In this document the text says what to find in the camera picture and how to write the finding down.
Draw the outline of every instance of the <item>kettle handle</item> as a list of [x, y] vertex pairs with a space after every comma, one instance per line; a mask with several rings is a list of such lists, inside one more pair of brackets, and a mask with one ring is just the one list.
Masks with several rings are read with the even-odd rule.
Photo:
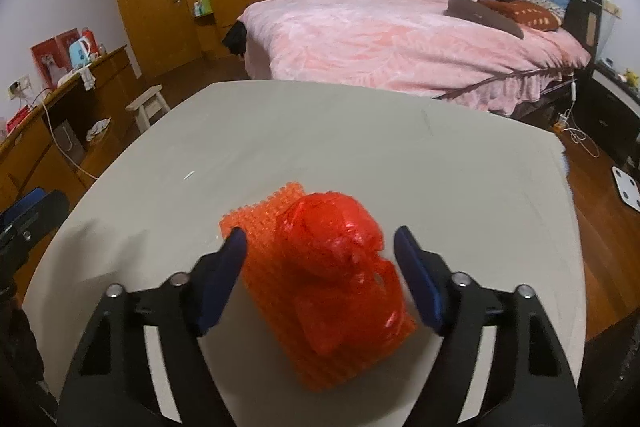
[[78, 42], [80, 42], [80, 45], [84, 49], [84, 54], [86, 55], [86, 57], [89, 58], [89, 51], [91, 51], [91, 41], [86, 37], [80, 37], [78, 39]]

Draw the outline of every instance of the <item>bed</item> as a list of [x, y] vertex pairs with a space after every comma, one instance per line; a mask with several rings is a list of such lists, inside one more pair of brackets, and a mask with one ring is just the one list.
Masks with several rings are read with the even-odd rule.
[[511, 115], [593, 68], [602, 0], [570, 0], [561, 28], [524, 28], [522, 40], [445, 15], [448, 1], [253, 4], [239, 18], [246, 70], [254, 79], [397, 90]]

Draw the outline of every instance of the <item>light blue kettle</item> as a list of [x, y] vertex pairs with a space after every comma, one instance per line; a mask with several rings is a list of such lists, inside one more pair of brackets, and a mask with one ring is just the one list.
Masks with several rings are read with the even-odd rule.
[[86, 37], [80, 37], [79, 40], [69, 46], [69, 57], [71, 58], [71, 65], [74, 69], [82, 68], [89, 63], [89, 50], [91, 49], [91, 42]]

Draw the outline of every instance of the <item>brown pillow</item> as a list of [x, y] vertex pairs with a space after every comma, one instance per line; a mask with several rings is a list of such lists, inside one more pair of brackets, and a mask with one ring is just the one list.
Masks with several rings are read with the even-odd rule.
[[496, 13], [487, 6], [482, 6], [479, 2], [471, 0], [449, 0], [449, 8], [445, 12], [445, 15], [502, 30], [519, 39], [524, 38], [522, 28], [515, 22]]
[[560, 27], [558, 19], [549, 10], [529, 1], [500, 2], [479, 0], [478, 2], [529, 28], [551, 32]]

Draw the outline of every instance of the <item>orange bubble wrap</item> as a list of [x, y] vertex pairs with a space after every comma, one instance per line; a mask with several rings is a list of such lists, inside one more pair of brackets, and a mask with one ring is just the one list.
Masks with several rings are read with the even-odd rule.
[[405, 313], [396, 338], [380, 349], [363, 350], [340, 346], [330, 356], [313, 351], [305, 338], [292, 302], [298, 284], [296, 276], [275, 248], [276, 218], [305, 195], [299, 183], [289, 183], [267, 200], [227, 214], [220, 221], [225, 237], [233, 227], [242, 228], [249, 251], [242, 268], [242, 280], [277, 340], [293, 363], [303, 385], [323, 391], [355, 377], [379, 360], [388, 357], [415, 330], [415, 321]]

